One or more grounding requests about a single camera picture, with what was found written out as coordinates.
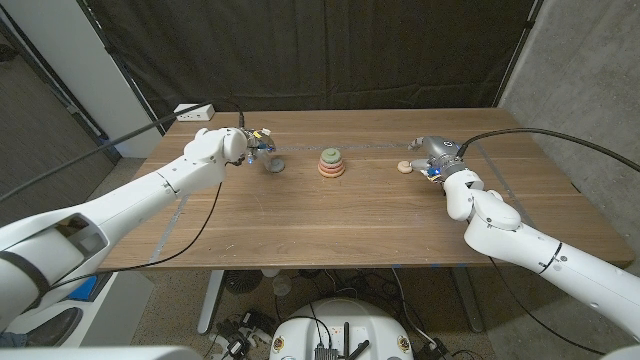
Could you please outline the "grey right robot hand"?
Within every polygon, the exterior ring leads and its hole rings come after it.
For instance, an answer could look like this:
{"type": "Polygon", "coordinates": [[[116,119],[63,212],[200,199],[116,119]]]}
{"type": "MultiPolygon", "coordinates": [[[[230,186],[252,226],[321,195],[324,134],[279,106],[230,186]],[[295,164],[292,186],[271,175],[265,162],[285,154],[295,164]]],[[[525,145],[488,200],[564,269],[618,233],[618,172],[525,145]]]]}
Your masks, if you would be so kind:
{"type": "Polygon", "coordinates": [[[426,151],[425,157],[412,160],[410,167],[432,182],[444,182],[454,173],[467,169],[466,164],[457,157],[459,146],[452,140],[440,136],[419,137],[409,144],[408,149],[426,151]]]}

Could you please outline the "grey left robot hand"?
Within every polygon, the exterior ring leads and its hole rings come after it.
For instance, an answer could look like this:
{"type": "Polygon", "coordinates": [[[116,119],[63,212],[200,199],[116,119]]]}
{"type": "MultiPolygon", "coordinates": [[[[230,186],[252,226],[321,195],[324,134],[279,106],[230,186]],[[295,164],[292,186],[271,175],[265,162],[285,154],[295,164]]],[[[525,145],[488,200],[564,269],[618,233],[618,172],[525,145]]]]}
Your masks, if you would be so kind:
{"type": "Polygon", "coordinates": [[[276,145],[269,129],[242,128],[242,131],[247,138],[245,157],[249,164],[261,163],[270,173],[279,173],[284,169],[284,161],[273,155],[276,145]]]}

